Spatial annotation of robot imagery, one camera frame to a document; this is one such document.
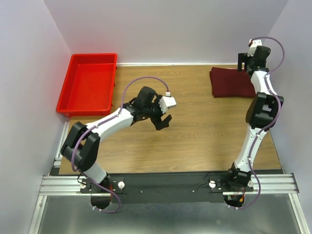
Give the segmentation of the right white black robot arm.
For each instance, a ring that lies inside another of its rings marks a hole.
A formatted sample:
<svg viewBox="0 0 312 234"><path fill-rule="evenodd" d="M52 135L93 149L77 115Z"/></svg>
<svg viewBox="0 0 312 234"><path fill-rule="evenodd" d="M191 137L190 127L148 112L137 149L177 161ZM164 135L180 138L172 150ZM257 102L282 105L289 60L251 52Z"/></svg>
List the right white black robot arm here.
<svg viewBox="0 0 312 234"><path fill-rule="evenodd" d="M266 67L270 53L270 48L260 44L250 45L247 53L238 55L238 70L242 70L244 63L255 97L246 113L247 132L241 151L224 179L224 185L230 191L248 186L261 141L275 125L284 102L284 98L275 92L270 81L270 71Z"/></svg>

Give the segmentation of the maroon t shirt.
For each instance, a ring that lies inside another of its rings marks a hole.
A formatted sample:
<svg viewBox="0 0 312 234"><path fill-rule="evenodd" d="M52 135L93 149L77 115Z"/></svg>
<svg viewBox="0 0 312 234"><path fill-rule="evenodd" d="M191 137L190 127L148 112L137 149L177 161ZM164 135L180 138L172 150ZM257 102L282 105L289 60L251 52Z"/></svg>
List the maroon t shirt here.
<svg viewBox="0 0 312 234"><path fill-rule="evenodd" d="M213 67L210 81L214 98L254 98L256 95L248 74L237 69Z"/></svg>

